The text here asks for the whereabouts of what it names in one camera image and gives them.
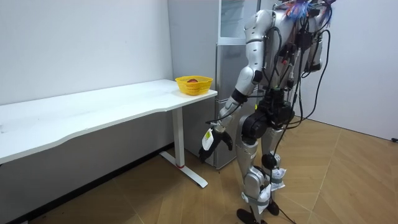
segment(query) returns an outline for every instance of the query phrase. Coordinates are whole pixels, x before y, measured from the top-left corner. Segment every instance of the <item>white table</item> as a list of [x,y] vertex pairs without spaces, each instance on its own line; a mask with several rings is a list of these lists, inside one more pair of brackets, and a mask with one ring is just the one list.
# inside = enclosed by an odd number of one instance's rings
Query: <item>white table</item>
[[176,82],[156,80],[0,106],[0,164],[99,129],[172,110],[175,158],[167,152],[160,155],[206,187],[204,179],[184,166],[182,106],[216,95],[209,90],[188,96]]

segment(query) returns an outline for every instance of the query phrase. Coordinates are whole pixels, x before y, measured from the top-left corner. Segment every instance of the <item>table leg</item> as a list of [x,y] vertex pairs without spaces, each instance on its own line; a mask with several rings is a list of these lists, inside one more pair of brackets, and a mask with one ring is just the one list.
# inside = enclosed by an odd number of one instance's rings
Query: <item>table leg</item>
[[182,108],[177,108],[172,111],[173,113],[173,130],[174,130],[174,149],[175,158],[167,152],[161,152],[160,155],[170,161],[173,165],[179,168],[182,172],[187,174],[193,181],[200,187],[207,186],[207,181],[201,178],[194,171],[185,166],[184,158],[184,130],[182,123]]

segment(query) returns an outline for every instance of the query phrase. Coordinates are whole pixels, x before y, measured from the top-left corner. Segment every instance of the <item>yellow basket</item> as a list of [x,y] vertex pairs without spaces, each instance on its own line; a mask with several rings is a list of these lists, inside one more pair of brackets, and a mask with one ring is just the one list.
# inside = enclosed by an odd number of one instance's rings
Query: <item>yellow basket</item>
[[[197,83],[189,83],[191,79],[198,80]],[[188,76],[176,78],[177,85],[182,93],[187,95],[196,96],[207,93],[210,89],[212,78],[201,77],[201,76]]]

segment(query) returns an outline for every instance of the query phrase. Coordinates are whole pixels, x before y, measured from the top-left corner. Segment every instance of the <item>red fruit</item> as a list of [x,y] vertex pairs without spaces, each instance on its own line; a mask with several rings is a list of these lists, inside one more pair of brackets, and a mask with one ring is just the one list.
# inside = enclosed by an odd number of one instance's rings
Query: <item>red fruit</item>
[[198,80],[192,78],[192,79],[188,80],[187,82],[188,82],[188,83],[193,83],[193,82],[198,82]]

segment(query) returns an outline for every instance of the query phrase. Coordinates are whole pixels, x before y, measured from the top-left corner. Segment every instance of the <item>baseboard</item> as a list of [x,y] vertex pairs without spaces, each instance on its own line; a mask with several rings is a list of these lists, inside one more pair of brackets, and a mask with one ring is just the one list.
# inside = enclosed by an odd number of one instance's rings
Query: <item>baseboard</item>
[[37,217],[49,212],[49,211],[57,208],[58,206],[60,206],[60,205],[62,205],[64,203],[66,203],[66,202],[68,202],[68,201],[70,201],[70,200],[72,200],[72,199],[74,199],[74,198],[86,193],[87,191],[89,191],[89,190],[91,190],[91,189],[93,189],[95,187],[98,187],[99,185],[101,185],[101,184],[103,184],[103,183],[105,183],[105,182],[107,182],[107,181],[119,176],[120,174],[131,170],[132,168],[138,166],[139,164],[142,164],[142,163],[148,161],[149,159],[152,159],[153,157],[159,155],[160,152],[166,151],[166,150],[171,149],[173,147],[174,147],[174,142],[170,143],[170,144],[168,144],[168,145],[166,145],[166,146],[164,146],[164,147],[162,147],[162,148],[160,148],[160,149],[158,149],[158,150],[156,150],[156,151],[154,151],[154,152],[152,152],[152,153],[150,153],[150,154],[148,154],[148,155],[146,155],[146,156],[144,156],[144,157],[142,157],[142,158],[140,158],[140,159],[138,159],[138,160],[136,160],[134,162],[131,162],[131,163],[129,163],[129,164],[127,164],[127,165],[125,165],[125,166],[123,166],[121,168],[118,168],[117,170],[114,170],[114,171],[112,171],[112,172],[110,172],[110,173],[108,173],[108,174],[106,174],[106,175],[104,175],[104,176],[102,176],[102,177],[100,177],[100,178],[98,178],[98,179],[96,179],[96,180],[94,180],[94,181],[82,186],[82,187],[79,187],[78,189],[73,190],[73,191],[67,193],[66,195],[63,195],[63,196],[61,196],[61,197],[59,197],[59,198],[57,198],[57,199],[55,199],[55,200],[53,200],[51,202],[39,207],[39,208],[36,208],[35,210],[33,210],[33,211],[29,212],[29,213],[26,213],[25,215],[22,215],[22,216],[20,216],[20,217],[18,217],[16,219],[14,219],[13,221],[6,223],[6,224],[21,224],[21,223],[24,223],[27,220],[31,221],[31,220],[33,220],[33,219],[35,219],[35,218],[37,218]]

